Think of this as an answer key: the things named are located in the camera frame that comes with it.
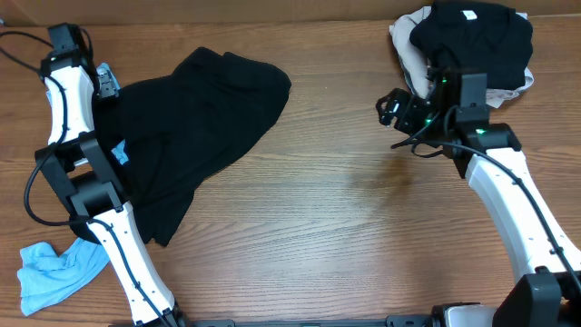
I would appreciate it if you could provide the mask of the black t-shirt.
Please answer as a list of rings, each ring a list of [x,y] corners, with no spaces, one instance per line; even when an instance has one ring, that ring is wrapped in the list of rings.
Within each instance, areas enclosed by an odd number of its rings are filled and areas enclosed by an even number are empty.
[[[208,177],[276,124],[291,80],[273,64],[199,47],[166,76],[94,106],[96,136],[145,243],[167,245]]]

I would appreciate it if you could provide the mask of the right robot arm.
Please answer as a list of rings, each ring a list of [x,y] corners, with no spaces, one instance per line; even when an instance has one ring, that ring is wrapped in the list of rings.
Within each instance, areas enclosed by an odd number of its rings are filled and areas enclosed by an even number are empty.
[[[431,70],[422,100],[400,88],[376,102],[379,122],[407,135],[396,144],[433,148],[452,160],[486,206],[511,261],[515,285],[497,307],[457,302],[431,314],[389,318],[389,326],[577,326],[580,251],[538,191],[527,159],[508,124],[492,124],[487,76],[458,69]]]

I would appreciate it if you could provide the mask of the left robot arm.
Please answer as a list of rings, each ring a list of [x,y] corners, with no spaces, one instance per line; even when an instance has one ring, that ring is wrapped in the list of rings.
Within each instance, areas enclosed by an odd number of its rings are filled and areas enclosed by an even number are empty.
[[[48,145],[35,154],[41,173],[70,218],[102,245],[130,304],[133,325],[189,325],[172,292],[156,272],[140,236],[133,206],[94,131],[93,106],[118,96],[108,73],[96,70],[88,34],[62,23],[48,29],[52,52],[40,76],[52,110]]]

